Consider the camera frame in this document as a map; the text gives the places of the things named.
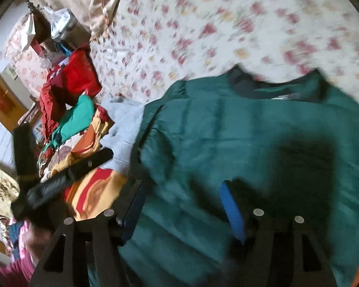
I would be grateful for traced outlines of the person's left hand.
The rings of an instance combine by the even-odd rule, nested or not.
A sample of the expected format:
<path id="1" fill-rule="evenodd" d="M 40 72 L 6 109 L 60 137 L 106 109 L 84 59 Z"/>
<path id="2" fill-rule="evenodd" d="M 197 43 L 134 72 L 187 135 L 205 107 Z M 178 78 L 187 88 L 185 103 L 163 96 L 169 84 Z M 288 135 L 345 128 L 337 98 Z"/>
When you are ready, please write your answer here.
<path id="1" fill-rule="evenodd" d="M 52 232 L 50 230 L 30 223 L 29 228 L 24 235 L 24 244 L 35 267 L 40 261 L 51 238 Z"/>

